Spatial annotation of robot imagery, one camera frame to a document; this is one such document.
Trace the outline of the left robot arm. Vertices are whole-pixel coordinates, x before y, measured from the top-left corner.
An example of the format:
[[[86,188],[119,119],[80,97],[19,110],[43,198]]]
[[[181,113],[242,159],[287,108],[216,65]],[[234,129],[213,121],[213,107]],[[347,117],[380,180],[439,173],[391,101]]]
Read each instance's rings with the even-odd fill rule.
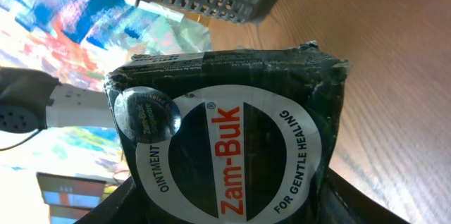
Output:
[[[77,126],[114,127],[104,93],[63,84],[39,70],[1,68],[2,131]]]

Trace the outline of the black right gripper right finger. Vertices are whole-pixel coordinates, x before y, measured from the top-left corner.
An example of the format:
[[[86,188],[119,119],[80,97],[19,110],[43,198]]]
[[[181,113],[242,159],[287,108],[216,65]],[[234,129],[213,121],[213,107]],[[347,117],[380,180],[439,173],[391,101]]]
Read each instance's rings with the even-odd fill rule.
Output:
[[[322,187],[322,223],[408,224],[330,168]]]

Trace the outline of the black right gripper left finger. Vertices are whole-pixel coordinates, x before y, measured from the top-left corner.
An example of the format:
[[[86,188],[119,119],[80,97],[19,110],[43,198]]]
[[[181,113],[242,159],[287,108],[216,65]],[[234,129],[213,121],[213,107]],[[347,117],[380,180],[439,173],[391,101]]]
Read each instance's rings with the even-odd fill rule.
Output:
[[[147,224],[144,205],[129,177],[97,207],[75,224]]]

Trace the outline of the green Zam-Buk ointment box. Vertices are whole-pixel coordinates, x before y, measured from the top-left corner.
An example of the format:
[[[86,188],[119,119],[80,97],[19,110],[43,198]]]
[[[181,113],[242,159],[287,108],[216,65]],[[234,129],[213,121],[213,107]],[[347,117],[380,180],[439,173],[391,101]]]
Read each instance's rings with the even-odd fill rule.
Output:
[[[346,60],[286,50],[136,55],[105,79],[148,223],[317,223]]]

